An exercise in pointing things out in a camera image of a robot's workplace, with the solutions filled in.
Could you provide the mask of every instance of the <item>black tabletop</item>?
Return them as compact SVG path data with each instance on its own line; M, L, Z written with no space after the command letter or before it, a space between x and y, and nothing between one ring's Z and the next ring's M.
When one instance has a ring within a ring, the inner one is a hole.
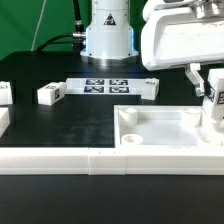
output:
M204 66L201 74L207 77ZM158 78L156 101L140 96L66 95L37 104L37 89L73 78ZM11 124L0 147L114 147L114 105L201 105L184 69L146 71L141 63L100 67L72 53L17 52L0 63L10 81ZM0 223L223 224L223 176L0 176Z
M207 75L205 67L202 75ZM10 81L14 104L11 124L0 139L5 147L114 147L114 105L200 105L184 69L146 71L141 63L101 67L71 53L18 52L0 63L0 80ZM53 106L37 103L37 90L67 78L158 78L155 101L140 95L66 95Z

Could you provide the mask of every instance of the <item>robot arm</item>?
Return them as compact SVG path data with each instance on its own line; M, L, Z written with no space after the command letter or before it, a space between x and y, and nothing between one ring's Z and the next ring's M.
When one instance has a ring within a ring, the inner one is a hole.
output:
M147 22L155 10L179 8L184 5L190 5L197 1L198 0L149 0L143 9L143 18Z

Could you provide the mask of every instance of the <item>black and white pattern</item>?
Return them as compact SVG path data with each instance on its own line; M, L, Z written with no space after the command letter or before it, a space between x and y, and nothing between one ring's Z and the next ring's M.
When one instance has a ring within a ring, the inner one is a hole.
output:
M46 89L55 89L55 88L57 88L57 86L51 86L51 85L46 86Z
M8 89L8 86L7 85L1 85L0 89Z
M110 80L110 85L111 86L127 86L128 85L128 80L119 80L119 79L111 79Z
M218 104L224 104L224 92L219 93Z
M128 87L110 87L110 93L129 93Z
M103 93L104 87L102 86L86 86L84 93Z
M104 79L87 79L86 85L104 85Z
M55 99L58 99L60 97L60 90L56 89L55 90Z
M208 98L213 102L215 98L215 90L211 87L210 88L210 94L208 95Z
M154 86L156 84L156 82L153 82L153 81L147 81L146 82L147 85L150 85L150 86Z

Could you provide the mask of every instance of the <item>white plastic tray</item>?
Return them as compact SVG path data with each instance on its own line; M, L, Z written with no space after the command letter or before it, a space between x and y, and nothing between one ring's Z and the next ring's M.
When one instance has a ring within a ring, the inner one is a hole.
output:
M138 111L136 126L119 122L119 110L128 107ZM224 174L224 147L197 146L198 137L207 130L181 127L184 108L115 106L116 152L125 156L125 174ZM121 145L124 134L142 135L144 144Z

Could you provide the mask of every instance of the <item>green backdrop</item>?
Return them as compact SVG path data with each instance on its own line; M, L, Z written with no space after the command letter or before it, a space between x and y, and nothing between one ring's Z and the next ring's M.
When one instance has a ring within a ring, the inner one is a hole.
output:
M144 25L142 9L147 0L131 0L130 24L140 50ZM85 27L91 22L91 0L79 0ZM43 0L2 0L0 2L0 59L15 51L30 51ZM59 34L74 31L72 0L47 0L35 48ZM48 50L71 50L69 46L50 46Z

